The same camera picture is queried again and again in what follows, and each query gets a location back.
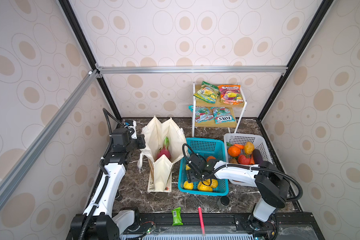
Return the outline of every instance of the patterned wallpaper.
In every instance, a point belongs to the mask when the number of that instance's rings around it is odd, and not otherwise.
[[[103,107],[110,111],[92,83],[0,211],[0,240],[67,237],[109,141]]]
[[[286,65],[320,3],[71,0],[101,66]],[[241,84],[249,103],[245,117],[257,117],[272,91],[271,82],[280,76],[266,75],[122,74],[106,78],[123,117],[190,117],[190,83],[199,78]]]
[[[263,121],[327,240],[360,240],[360,0],[340,0]]]
[[[281,73],[105,74],[123,117],[192,117],[193,82],[239,84],[248,102],[244,117],[257,117]],[[236,117],[243,108],[233,108]]]
[[[54,0],[0,1],[0,181],[88,72]]]

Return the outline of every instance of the dragon fruit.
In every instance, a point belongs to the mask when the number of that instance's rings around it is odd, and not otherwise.
[[[169,152],[169,139],[165,137],[163,147],[158,150],[157,159],[165,155],[168,159],[171,159],[171,153]]]

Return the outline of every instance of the basket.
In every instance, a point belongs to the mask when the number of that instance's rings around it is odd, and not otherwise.
[[[207,158],[209,156],[214,156],[218,160],[227,161],[226,158],[226,148],[224,143],[220,140],[209,139],[209,138],[197,138],[197,137],[187,137],[187,144],[191,146],[192,150],[195,153],[202,155]],[[209,196],[225,196],[228,194],[228,180],[227,179],[218,179],[219,185],[217,188],[213,189],[213,192],[202,192],[197,190],[197,185],[200,181],[193,183],[193,190],[183,189],[183,183],[187,181],[187,174],[185,170],[186,161],[183,157],[180,162],[180,172],[179,172],[179,181],[177,187],[182,192],[187,192],[190,194],[198,195],[209,195]]]
[[[243,133],[226,133],[224,135],[224,146],[225,146],[225,158],[229,161],[233,157],[228,155],[227,142],[231,144],[240,144],[244,145],[246,142],[252,142],[255,149],[258,149],[263,157],[264,161],[272,162],[271,155],[267,147],[267,143],[264,140],[264,137],[254,134],[243,134]],[[238,182],[234,180],[229,180],[233,184],[238,184],[242,186],[248,186],[243,182]]]

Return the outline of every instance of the white plastic basket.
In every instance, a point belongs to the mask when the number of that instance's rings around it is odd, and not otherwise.
[[[264,161],[272,162],[271,155],[267,147],[267,143],[264,140],[264,137],[254,134],[243,134],[243,133],[226,133],[224,135],[224,146],[227,147],[227,142],[231,144],[240,144],[244,145],[246,142],[252,142],[255,149],[258,149],[263,157]],[[228,151],[225,151],[225,157],[229,161],[233,157],[228,155]],[[243,182],[238,182],[234,180],[229,180],[233,184],[238,184],[242,186],[248,186]]]

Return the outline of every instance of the wooden shelf board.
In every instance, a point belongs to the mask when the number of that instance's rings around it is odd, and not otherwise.
[[[201,85],[195,85],[195,93],[197,93],[197,91],[199,91],[201,87],[202,87]],[[207,103],[207,102],[201,100],[200,98],[196,98],[196,106],[197,107],[209,107],[209,108],[230,106],[230,107],[234,107],[234,108],[242,108],[242,107],[244,107],[244,103],[241,103],[239,105],[230,105],[230,104],[226,104],[226,103],[221,103],[220,95],[219,95],[216,99],[216,103]]]
[[[236,127],[237,122],[236,122],[236,118],[235,118],[235,113],[233,112],[233,109],[231,107],[228,107],[228,109],[231,111],[231,115],[232,115],[233,119],[235,119],[234,122],[222,122],[222,123],[216,124],[215,119],[212,119],[212,120],[209,120],[206,122],[200,122],[200,123],[195,122],[195,127]]]

